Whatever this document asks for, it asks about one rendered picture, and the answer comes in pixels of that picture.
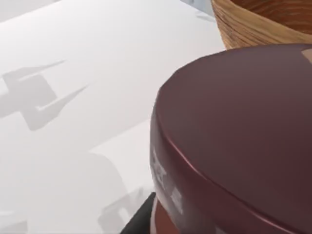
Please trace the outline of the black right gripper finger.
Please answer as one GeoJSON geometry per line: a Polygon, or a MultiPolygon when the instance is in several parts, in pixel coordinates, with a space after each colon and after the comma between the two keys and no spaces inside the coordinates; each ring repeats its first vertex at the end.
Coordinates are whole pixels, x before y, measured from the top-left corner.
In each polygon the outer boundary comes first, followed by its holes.
{"type": "Polygon", "coordinates": [[[151,234],[151,216],[156,193],[152,192],[136,211],[120,234],[151,234]]]}

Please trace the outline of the dark red round jar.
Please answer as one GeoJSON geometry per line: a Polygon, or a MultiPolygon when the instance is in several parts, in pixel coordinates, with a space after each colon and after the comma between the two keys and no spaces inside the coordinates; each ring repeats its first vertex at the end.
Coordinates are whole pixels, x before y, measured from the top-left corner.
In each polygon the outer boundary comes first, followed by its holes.
{"type": "Polygon", "coordinates": [[[312,44],[201,57],[160,87],[152,234],[312,234],[312,44]]]}

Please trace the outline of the woven wooden basket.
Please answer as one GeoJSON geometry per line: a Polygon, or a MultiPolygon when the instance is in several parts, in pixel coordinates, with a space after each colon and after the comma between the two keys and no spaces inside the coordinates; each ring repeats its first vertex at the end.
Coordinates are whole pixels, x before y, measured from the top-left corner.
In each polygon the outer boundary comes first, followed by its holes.
{"type": "Polygon", "coordinates": [[[312,44],[312,0],[211,0],[226,49],[312,44]]]}

